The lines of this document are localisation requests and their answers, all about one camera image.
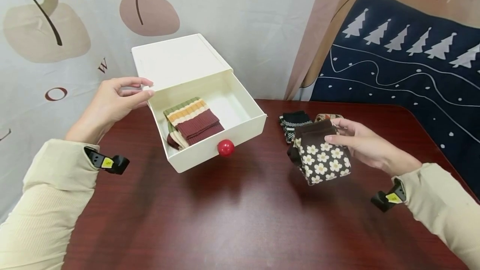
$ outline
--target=wrist strap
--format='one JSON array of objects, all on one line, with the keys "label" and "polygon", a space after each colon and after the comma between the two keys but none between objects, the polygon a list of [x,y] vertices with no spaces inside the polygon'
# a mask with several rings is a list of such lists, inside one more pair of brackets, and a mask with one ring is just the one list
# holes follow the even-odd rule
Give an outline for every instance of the wrist strap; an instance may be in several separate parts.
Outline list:
[{"label": "wrist strap", "polygon": [[129,159],[121,155],[107,157],[89,147],[84,147],[83,149],[93,166],[104,169],[108,173],[122,175],[130,163]]},{"label": "wrist strap", "polygon": [[407,200],[407,195],[402,187],[402,182],[398,179],[394,179],[394,186],[385,194],[383,191],[379,191],[375,196],[370,199],[370,202],[375,204],[382,212],[386,212],[399,203],[404,203]]}]

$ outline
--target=christmas tree print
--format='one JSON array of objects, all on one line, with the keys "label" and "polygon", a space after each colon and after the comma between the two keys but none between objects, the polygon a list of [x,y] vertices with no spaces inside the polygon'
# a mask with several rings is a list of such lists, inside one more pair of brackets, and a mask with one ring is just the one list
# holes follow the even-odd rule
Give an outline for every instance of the christmas tree print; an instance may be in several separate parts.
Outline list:
[{"label": "christmas tree print", "polygon": [[402,44],[405,42],[405,36],[407,35],[407,29],[410,24],[402,30],[397,37],[390,41],[389,44],[385,45],[385,48],[388,48],[388,52],[392,52],[392,50],[401,50]]},{"label": "christmas tree print", "polygon": [[477,53],[480,52],[480,44],[477,46],[468,49],[467,52],[465,52],[463,55],[458,56],[458,58],[455,61],[450,62],[450,64],[454,65],[453,68],[458,68],[458,66],[463,66],[466,68],[471,68],[472,61],[475,61],[475,58],[477,56]]},{"label": "christmas tree print", "polygon": [[355,20],[348,25],[347,29],[342,31],[342,33],[346,33],[347,35],[345,38],[350,38],[350,36],[360,36],[360,30],[363,27],[363,21],[365,21],[365,13],[368,11],[366,8],[363,13],[360,14],[359,17],[356,17]]},{"label": "christmas tree print", "polygon": [[451,36],[446,37],[440,43],[433,45],[432,48],[425,52],[427,55],[429,55],[428,58],[439,58],[444,60],[445,53],[450,52],[450,45],[452,45],[453,37],[456,35],[457,33],[454,32],[451,34]]},{"label": "christmas tree print", "polygon": [[378,29],[372,31],[370,35],[364,37],[364,40],[367,40],[367,45],[370,45],[370,43],[375,43],[380,45],[380,39],[383,38],[383,34],[388,28],[388,23],[392,21],[391,19],[387,20],[387,22],[383,23],[378,27]]},{"label": "christmas tree print", "polygon": [[423,46],[425,46],[426,40],[428,38],[428,34],[432,28],[429,27],[426,33],[423,34],[423,36],[420,37],[420,39],[415,42],[414,45],[412,45],[411,49],[408,49],[407,52],[409,52],[409,56],[412,56],[414,53],[422,53],[423,52]]}]

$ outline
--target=wooden table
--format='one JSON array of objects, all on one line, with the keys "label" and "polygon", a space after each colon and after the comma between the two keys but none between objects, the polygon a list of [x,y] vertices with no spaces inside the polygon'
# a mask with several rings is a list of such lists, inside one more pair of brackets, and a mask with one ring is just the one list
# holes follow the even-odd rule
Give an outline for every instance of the wooden table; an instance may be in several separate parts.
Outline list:
[{"label": "wooden table", "polygon": [[263,134],[185,173],[168,164],[147,108],[102,140],[122,154],[122,176],[98,176],[73,232],[64,269],[466,269],[405,206],[383,214],[370,197],[391,188],[379,170],[352,163],[348,177],[309,187],[287,157],[278,115],[305,110],[362,122],[461,181],[407,110],[389,105],[258,100]]}]

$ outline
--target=daisy pattern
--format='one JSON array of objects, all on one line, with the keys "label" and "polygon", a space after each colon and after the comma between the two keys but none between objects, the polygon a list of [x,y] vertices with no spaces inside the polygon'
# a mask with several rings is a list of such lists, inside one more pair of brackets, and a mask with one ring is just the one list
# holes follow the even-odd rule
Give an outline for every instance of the daisy pattern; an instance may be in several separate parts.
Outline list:
[{"label": "daisy pattern", "polygon": [[342,168],[342,165],[338,163],[338,160],[333,160],[333,162],[330,162],[330,169],[333,172],[338,172]]},{"label": "daisy pattern", "polygon": [[305,169],[305,176],[309,178],[310,174],[312,174],[313,171],[310,170],[310,168],[308,166],[303,166],[303,168]]},{"label": "daisy pattern", "polygon": [[319,162],[325,163],[330,157],[325,154],[325,152],[317,154],[317,159]]},{"label": "daisy pattern", "polygon": [[315,147],[315,145],[307,146],[307,153],[316,154],[317,152],[318,152],[318,149]]},{"label": "daisy pattern", "polygon": [[315,168],[315,173],[321,174],[321,175],[325,175],[325,172],[327,172],[328,170],[327,167],[323,166],[322,163],[315,165],[314,168]]},{"label": "daisy pattern", "polygon": [[343,163],[345,164],[345,167],[350,167],[350,160],[347,157],[343,158]]},{"label": "daisy pattern", "polygon": [[320,149],[322,151],[329,151],[333,146],[331,144],[328,144],[328,143],[323,143],[320,145]]},{"label": "daisy pattern", "polygon": [[339,159],[343,155],[343,152],[340,150],[340,148],[335,148],[330,153],[332,154],[332,158],[334,159]]},{"label": "daisy pattern", "polygon": [[340,176],[345,176],[345,175],[349,175],[349,174],[350,174],[349,169],[345,169],[345,171],[340,171]]},{"label": "daisy pattern", "polygon": [[326,177],[327,180],[331,180],[331,179],[337,178],[337,176],[335,175],[335,173],[327,174],[325,177]]},{"label": "daisy pattern", "polygon": [[295,139],[295,147],[299,148],[301,146],[301,138]]},{"label": "daisy pattern", "polygon": [[307,154],[307,155],[303,156],[303,163],[304,164],[312,166],[313,162],[315,162],[315,159],[311,155]]},{"label": "daisy pattern", "polygon": [[317,175],[312,178],[312,184],[318,184],[319,182],[322,182],[323,179],[320,179],[320,177]]}]

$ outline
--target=white drawer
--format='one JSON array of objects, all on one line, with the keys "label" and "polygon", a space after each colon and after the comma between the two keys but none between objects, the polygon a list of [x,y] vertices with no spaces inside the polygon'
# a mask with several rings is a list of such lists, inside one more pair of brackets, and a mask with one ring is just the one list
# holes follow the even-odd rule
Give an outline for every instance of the white drawer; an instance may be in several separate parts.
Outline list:
[{"label": "white drawer", "polygon": [[[154,82],[155,96],[149,107],[165,155],[178,173],[218,155],[217,145],[222,140],[237,146],[262,133],[267,115],[202,35],[135,47],[132,54],[139,76]],[[163,111],[193,97],[207,103],[225,130],[178,151],[167,144]]]}]

